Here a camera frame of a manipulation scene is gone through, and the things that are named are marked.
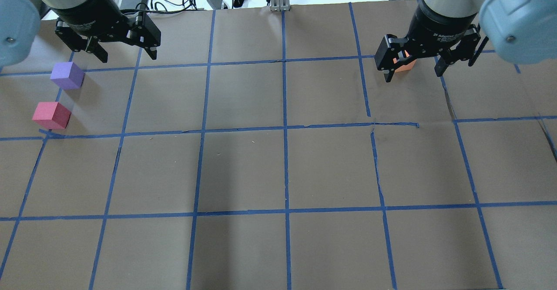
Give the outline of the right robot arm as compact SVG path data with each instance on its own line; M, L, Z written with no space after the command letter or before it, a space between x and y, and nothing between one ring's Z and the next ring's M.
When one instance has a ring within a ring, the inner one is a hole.
M488 42L503 60L537 64L554 60L557 0L418 0L405 37L387 34L374 59L390 82L397 69L438 57L443 76L458 61L473 66Z

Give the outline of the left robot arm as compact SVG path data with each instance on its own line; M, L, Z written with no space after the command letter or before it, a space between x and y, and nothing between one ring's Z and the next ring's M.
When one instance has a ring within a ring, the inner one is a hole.
M1 66L24 61L40 28L40 8L58 15L54 32L74 52L93 54L103 63L103 43L122 42L157 58L161 31L144 8L147 0L1 0Z

